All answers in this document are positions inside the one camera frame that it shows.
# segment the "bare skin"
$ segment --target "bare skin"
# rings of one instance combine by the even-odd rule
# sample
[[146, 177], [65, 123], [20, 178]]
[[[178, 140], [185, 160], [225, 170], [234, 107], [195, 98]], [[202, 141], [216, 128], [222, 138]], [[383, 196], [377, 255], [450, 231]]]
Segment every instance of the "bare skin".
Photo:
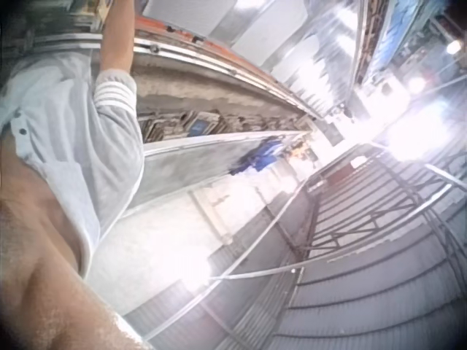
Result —
[[[134, 2], [115, 0], [101, 49], [101, 69], [129, 71]], [[74, 228], [47, 183], [0, 139], [0, 320], [27, 349], [148, 349], [121, 329], [77, 274]]]

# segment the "shirt sleeve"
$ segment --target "shirt sleeve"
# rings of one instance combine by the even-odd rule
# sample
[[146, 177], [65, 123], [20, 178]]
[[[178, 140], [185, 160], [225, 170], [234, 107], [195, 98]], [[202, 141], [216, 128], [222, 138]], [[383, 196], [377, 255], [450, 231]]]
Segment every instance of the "shirt sleeve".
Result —
[[94, 142], [100, 164], [105, 168], [99, 171], [102, 179], [97, 208], [102, 234], [105, 234], [130, 203], [143, 172], [134, 79], [119, 69], [102, 71], [96, 79], [93, 103], [98, 115], [96, 130], [99, 130], [94, 134], [97, 136]]

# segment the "person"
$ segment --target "person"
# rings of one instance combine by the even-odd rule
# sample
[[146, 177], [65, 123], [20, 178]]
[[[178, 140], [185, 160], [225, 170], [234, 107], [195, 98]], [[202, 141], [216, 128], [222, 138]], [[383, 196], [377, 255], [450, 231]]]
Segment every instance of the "person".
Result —
[[25, 58], [0, 100], [0, 322], [25, 349], [147, 349], [84, 282], [142, 176], [134, 0], [114, 0], [90, 56]]

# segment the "striped sleeve cuff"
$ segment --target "striped sleeve cuff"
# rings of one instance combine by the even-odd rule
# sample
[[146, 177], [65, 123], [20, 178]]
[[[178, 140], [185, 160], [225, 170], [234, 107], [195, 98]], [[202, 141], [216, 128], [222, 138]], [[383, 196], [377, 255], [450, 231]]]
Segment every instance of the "striped sleeve cuff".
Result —
[[94, 90], [94, 104], [97, 109], [104, 106], [124, 109], [136, 116], [136, 94], [118, 79], [99, 79]]

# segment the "ceiling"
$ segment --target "ceiling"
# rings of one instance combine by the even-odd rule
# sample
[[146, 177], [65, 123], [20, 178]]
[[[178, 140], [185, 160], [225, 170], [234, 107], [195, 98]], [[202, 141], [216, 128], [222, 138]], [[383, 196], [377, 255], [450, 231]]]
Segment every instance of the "ceiling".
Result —
[[359, 0], [149, 0], [160, 20], [230, 47], [318, 114], [352, 88]]

